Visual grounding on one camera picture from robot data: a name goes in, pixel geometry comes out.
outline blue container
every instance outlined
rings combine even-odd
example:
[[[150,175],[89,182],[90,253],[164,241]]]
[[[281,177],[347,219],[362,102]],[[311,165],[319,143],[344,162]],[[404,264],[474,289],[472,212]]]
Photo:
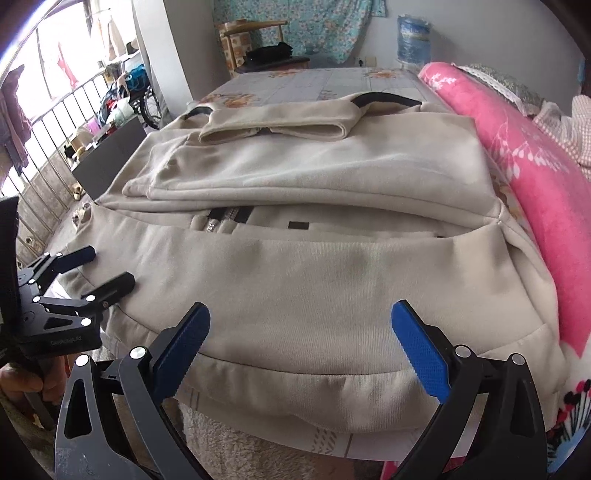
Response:
[[[398,17],[398,61],[418,73],[431,61],[431,24],[421,18]]]

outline blue gripper pad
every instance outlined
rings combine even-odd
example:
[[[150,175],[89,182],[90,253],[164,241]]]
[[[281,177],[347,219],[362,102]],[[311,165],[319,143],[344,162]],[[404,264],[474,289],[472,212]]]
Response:
[[[445,403],[450,392],[447,364],[405,300],[392,306],[392,330],[427,394]]]
[[[164,329],[150,345],[152,400],[174,397],[209,333],[209,310],[195,303],[176,327]]]

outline human hand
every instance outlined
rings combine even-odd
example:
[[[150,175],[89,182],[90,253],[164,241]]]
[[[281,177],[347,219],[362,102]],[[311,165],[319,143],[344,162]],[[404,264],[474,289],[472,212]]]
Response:
[[[25,393],[38,392],[43,401],[59,405],[66,382],[66,361],[62,356],[51,359],[51,367],[44,380],[18,365],[8,364],[0,369],[0,388],[13,405],[28,417],[33,416],[33,410]]]

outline chair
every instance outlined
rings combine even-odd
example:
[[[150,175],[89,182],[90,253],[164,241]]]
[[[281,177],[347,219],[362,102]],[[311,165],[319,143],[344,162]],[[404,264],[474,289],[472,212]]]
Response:
[[[283,40],[283,31],[281,30],[282,25],[287,25],[287,20],[270,20],[266,22],[246,22],[235,27],[229,28],[226,31],[222,31],[220,34],[222,38],[225,38],[228,42],[228,49],[230,53],[230,63],[233,71],[236,73],[248,73],[248,72],[264,72],[269,70],[287,70],[287,69],[307,69],[309,67],[310,59],[308,57],[290,57],[288,59],[274,61],[263,65],[241,65],[238,67],[236,64],[236,55],[232,46],[232,35],[238,35],[240,33],[247,33],[263,28],[277,27],[277,33],[279,41]]]

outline pink blanket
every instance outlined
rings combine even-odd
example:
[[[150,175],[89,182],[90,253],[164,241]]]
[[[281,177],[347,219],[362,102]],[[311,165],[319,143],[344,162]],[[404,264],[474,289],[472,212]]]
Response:
[[[515,192],[554,277],[570,379],[557,426],[548,434],[553,471],[591,422],[591,183],[533,122],[463,71],[431,63],[420,77],[456,113],[476,121],[480,141]]]

